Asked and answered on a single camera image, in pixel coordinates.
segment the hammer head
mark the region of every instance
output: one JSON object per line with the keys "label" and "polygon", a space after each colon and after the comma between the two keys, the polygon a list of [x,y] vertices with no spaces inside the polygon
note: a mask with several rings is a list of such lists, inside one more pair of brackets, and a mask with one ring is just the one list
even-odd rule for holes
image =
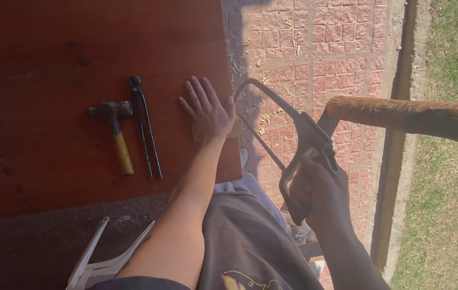
{"label": "hammer head", "polygon": [[111,132],[118,136],[122,131],[118,123],[119,115],[132,115],[133,109],[129,101],[122,101],[119,104],[113,101],[103,102],[96,108],[89,108],[88,115],[95,118],[105,118]]}

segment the wooden table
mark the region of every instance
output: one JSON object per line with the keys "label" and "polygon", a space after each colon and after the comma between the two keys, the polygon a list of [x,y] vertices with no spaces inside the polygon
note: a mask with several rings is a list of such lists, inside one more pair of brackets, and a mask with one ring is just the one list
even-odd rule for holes
{"label": "wooden table", "polygon": [[[107,123],[86,114],[129,100],[133,74],[142,79],[162,181],[149,179],[133,117],[121,121],[135,169],[125,177]],[[199,147],[177,100],[191,75],[230,97],[218,0],[0,0],[0,217],[174,188]],[[238,140],[229,139],[217,182],[239,178]]]}

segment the left hand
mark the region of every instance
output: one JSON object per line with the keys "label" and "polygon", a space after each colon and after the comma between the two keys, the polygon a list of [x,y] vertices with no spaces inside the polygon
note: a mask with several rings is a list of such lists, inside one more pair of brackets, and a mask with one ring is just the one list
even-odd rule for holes
{"label": "left hand", "polygon": [[199,133],[204,136],[204,140],[213,138],[225,140],[236,120],[235,104],[232,97],[227,98],[227,101],[222,105],[205,77],[199,82],[196,77],[192,76],[190,81],[186,82],[186,89],[195,110],[188,105],[183,97],[180,97],[179,101],[194,119],[194,124]]}

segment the hand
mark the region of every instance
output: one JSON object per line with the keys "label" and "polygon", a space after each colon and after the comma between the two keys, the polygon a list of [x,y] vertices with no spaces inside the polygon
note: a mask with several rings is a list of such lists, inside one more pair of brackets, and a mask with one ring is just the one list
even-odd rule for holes
{"label": "hand", "polygon": [[232,101],[232,97],[228,97],[227,101],[222,105],[213,87],[205,77],[199,82],[196,77],[192,76],[190,81],[186,82],[186,89],[195,110],[188,105],[184,98],[180,97],[179,101],[194,119],[194,125],[199,130],[199,133],[204,136],[204,141],[213,138],[225,140],[236,119],[235,104]]}
{"label": "hand", "polygon": [[300,164],[292,181],[290,198],[297,204],[312,204],[306,223],[317,238],[323,240],[335,231],[354,234],[349,212],[347,174],[340,168],[341,174],[333,178],[320,163],[308,157],[303,157]]}

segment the shoe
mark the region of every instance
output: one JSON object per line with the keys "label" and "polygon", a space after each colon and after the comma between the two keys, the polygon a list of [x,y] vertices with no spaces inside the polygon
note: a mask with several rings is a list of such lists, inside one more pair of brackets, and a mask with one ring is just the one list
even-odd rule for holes
{"label": "shoe", "polygon": [[241,162],[242,169],[245,167],[245,164],[247,163],[247,158],[249,158],[249,155],[247,154],[247,150],[240,148],[240,162]]}

